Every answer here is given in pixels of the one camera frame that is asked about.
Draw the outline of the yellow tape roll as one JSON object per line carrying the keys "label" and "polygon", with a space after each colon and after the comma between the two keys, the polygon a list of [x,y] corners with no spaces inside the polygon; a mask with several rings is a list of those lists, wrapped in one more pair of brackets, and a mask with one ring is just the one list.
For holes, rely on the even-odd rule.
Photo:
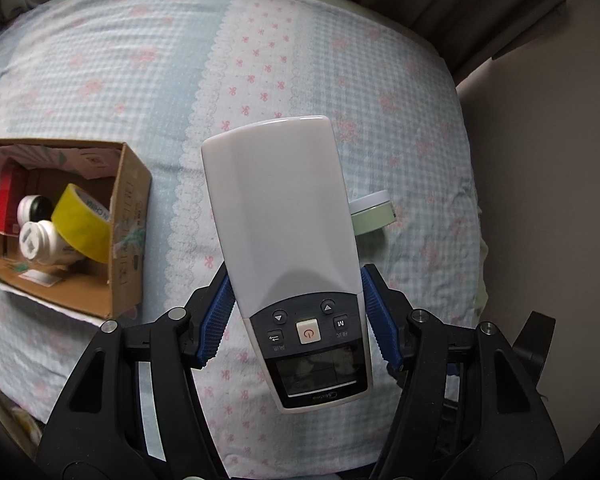
{"label": "yellow tape roll", "polygon": [[110,212],[83,188],[72,183],[66,186],[52,213],[52,223],[77,252],[96,262],[108,263]]}

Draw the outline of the white pill bottle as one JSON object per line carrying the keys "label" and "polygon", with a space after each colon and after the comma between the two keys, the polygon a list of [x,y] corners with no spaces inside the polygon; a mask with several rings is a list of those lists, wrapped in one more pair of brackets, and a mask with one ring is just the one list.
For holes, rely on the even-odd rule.
{"label": "white pill bottle", "polygon": [[19,233],[19,250],[27,260],[46,266],[70,266],[85,258],[62,238],[50,220],[26,222]]}

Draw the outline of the light green mud film jar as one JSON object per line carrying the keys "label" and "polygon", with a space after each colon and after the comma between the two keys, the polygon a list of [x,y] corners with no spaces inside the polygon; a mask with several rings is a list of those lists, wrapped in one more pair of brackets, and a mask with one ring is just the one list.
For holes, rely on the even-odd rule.
{"label": "light green mud film jar", "polygon": [[355,236],[382,230],[396,221],[396,212],[387,190],[350,200],[349,210]]}

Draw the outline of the black white cosmetic jar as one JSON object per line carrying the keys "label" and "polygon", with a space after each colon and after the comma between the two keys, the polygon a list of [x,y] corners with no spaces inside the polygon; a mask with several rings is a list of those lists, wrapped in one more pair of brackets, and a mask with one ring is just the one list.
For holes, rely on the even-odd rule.
{"label": "black white cosmetic jar", "polygon": [[27,195],[20,200],[17,208],[17,221],[20,226],[27,222],[50,220],[54,210],[52,201],[42,195]]}

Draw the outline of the red and white carton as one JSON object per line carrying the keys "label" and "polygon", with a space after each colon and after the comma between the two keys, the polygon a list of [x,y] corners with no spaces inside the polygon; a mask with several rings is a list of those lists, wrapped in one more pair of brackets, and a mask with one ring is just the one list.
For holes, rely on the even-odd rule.
{"label": "red and white carton", "polygon": [[16,236],[20,226],[17,218],[20,200],[27,193],[28,170],[9,159],[0,173],[0,234]]}

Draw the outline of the white remote control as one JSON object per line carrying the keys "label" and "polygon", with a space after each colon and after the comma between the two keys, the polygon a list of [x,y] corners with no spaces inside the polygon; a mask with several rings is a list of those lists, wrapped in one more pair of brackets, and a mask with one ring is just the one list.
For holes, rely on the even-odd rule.
{"label": "white remote control", "polygon": [[373,385],[361,266],[332,123],[278,118],[201,147],[236,306],[279,411]]}

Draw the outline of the open cardboard box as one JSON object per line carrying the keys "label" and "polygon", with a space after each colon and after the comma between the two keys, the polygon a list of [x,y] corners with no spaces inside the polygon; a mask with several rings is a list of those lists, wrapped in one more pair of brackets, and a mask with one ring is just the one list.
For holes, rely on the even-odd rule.
{"label": "open cardboard box", "polygon": [[108,320],[135,309],[143,295],[143,258],[151,174],[126,143],[0,139],[0,173],[12,159],[28,170],[27,195],[53,204],[69,183],[110,212],[107,264],[89,258],[46,266],[20,254],[18,235],[0,234],[0,287],[75,318]]}

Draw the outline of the patterned bed sheet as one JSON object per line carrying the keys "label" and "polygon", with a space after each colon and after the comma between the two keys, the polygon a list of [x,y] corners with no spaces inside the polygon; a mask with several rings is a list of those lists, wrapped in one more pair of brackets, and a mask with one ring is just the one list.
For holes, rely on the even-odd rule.
{"label": "patterned bed sheet", "polygon": [[[271,118],[332,122],[350,197],[387,190],[396,222],[359,238],[416,308],[480,312],[479,207],[454,81],[409,32],[326,0],[55,0],[0,31],[0,138],[117,141],[152,175],[142,322],[209,283],[221,251],[200,146]],[[0,390],[46,422],[94,326],[0,289]],[[401,390],[370,332],[374,388],[314,413],[276,410],[233,311],[195,380],[232,476],[373,463]]]}

